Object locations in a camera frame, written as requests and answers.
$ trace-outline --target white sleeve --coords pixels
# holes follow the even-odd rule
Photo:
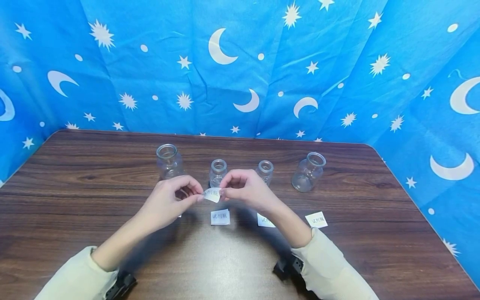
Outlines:
[[[345,260],[323,232],[312,228],[312,240],[292,249],[303,261],[301,275],[307,290],[323,300],[378,300],[365,279]]]
[[[35,300],[103,300],[117,279],[118,270],[105,272],[87,247],[69,259],[40,291]]]

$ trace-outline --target blue curtain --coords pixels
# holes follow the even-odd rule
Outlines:
[[[367,143],[480,283],[480,2],[4,1],[0,185],[62,128]]]

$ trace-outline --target hand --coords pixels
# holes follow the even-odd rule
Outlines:
[[[220,182],[220,188],[223,201],[239,199],[262,215],[283,204],[254,170],[228,172]]]
[[[162,229],[193,204],[203,200],[204,190],[192,176],[183,175],[159,181],[134,219],[148,233]]]

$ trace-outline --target paper label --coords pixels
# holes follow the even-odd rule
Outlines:
[[[212,225],[230,225],[230,211],[223,209],[211,212],[210,221]]]
[[[323,212],[314,213],[308,216],[305,216],[310,227],[323,228],[327,227],[327,221],[325,220]]]
[[[218,203],[218,201],[220,201],[220,188],[210,188],[205,190],[204,197],[207,200]]]
[[[267,219],[266,217],[262,216],[259,213],[257,213],[257,223],[258,223],[258,226],[260,227],[272,227],[272,228],[275,227],[275,225],[273,225],[273,223],[270,222],[269,219]]]

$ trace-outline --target wood grain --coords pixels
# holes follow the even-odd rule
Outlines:
[[[33,299],[68,258],[133,216],[158,180],[155,150],[165,143],[204,188],[215,158],[229,169],[272,161],[272,190],[300,216],[324,212],[322,230],[380,299],[480,299],[369,146],[87,131],[54,134],[0,189],[2,298]],[[315,189],[300,193],[290,178],[309,151],[327,165]],[[277,229],[257,227],[239,203],[230,226],[210,226],[222,208],[198,204],[144,241],[125,266],[139,281],[129,299],[304,299],[271,273],[287,250]]]

